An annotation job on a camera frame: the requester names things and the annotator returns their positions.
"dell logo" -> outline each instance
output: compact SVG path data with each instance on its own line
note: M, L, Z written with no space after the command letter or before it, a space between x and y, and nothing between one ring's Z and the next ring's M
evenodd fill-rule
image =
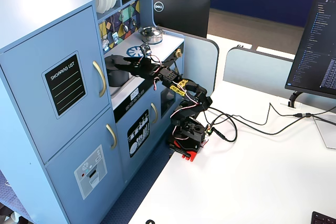
M162 2L156 2L154 4L154 10L156 10L158 13L162 12L163 8L164 8L164 6L163 6Z

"oven window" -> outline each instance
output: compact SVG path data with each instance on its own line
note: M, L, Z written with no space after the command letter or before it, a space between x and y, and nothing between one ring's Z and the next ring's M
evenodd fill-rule
M161 118L171 108L175 102L175 92L171 89L165 88L161 92Z

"robotic arm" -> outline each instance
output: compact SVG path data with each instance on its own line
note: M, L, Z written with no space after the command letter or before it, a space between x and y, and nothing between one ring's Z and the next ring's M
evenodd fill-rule
M152 63L150 56L142 58L124 58L126 64L115 66L123 71L130 72L153 83L162 81L162 84L181 95L184 100L171 115L171 122L175 125L169 140L170 148L183 154L187 160L194 160L202 143L205 141L207 126L203 127L195 118L202 111L206 111L212 104L207 91L195 82L184 79L175 71L160 62Z

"dell monitor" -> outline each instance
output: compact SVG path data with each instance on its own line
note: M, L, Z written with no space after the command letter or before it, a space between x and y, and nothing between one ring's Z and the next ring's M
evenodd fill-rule
M206 38L210 0L153 0L158 26Z
M285 88L336 99L336 0L313 1ZM335 125L316 124L326 146L336 148Z

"keyboard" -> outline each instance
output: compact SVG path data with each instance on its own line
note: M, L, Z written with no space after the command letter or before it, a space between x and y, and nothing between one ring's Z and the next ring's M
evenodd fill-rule
M336 224L336 219L313 212L311 216L311 224Z

